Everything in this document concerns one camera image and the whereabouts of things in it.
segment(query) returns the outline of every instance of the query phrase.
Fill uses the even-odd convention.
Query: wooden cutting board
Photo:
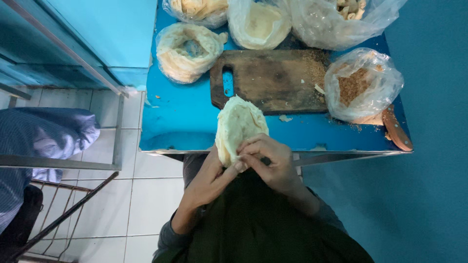
[[[211,101],[223,109],[223,68],[232,70],[234,95],[252,102],[265,115],[326,112],[326,56],[321,50],[227,50],[210,70]]]

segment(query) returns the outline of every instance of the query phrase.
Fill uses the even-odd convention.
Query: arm
[[[244,141],[237,152],[242,161],[251,166],[270,188],[285,195],[297,210],[346,233],[333,210],[299,179],[292,167],[292,153],[288,146],[261,133]],[[268,157],[271,164],[263,164],[255,157],[258,153]]]
[[[200,171],[185,189],[176,212],[162,227],[155,258],[170,248],[184,248],[190,244],[191,232],[201,217],[200,207],[216,199],[246,166],[239,161],[224,172],[222,168],[214,145]]]

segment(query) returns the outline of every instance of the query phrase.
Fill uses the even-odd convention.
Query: blue table
[[[157,10],[154,37],[164,27],[177,22],[162,8]],[[214,32],[228,32],[227,25]],[[152,45],[153,64],[148,73],[147,101],[143,110],[142,134],[139,147],[142,151],[158,153],[186,153],[206,151],[213,145],[219,109],[211,104],[209,73],[192,84],[182,85],[169,81],[159,70],[156,47]],[[291,48],[287,38],[278,48]],[[385,35],[369,39],[354,47],[369,47],[390,54]],[[225,50],[239,49],[229,37]],[[332,52],[331,60],[349,52]],[[393,102],[395,115],[409,135],[403,105],[398,96]],[[266,116],[270,136],[287,144],[297,152],[329,153],[403,153],[392,141],[385,138],[386,129],[374,125],[350,125],[331,120],[329,114],[288,115],[290,122],[281,122],[278,116]]]

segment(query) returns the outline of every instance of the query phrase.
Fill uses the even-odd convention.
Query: person's left hand
[[[216,145],[213,145],[200,171],[183,193],[182,201],[171,222],[174,232],[189,233],[196,224],[197,208],[215,200],[226,186],[246,169],[245,163],[237,161],[223,172],[223,165],[218,158],[218,149]]]
[[[181,204],[184,202],[184,205],[189,208],[197,208],[211,203],[239,173],[246,169],[245,163],[237,161],[223,173],[223,165],[218,158],[218,149],[216,145],[213,145],[200,171],[185,189]]]

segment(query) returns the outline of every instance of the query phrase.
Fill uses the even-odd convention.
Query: cutting board handle hole
[[[233,68],[230,65],[223,67],[223,88],[226,97],[234,96]]]

